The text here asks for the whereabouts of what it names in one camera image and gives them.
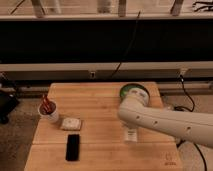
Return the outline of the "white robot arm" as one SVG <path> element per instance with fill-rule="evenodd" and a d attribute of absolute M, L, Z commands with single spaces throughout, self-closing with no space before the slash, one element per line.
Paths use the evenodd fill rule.
<path fill-rule="evenodd" d="M 148 107 L 149 93 L 136 87 L 121 90 L 120 97 L 123 122 L 213 148 L 213 114 Z"/>

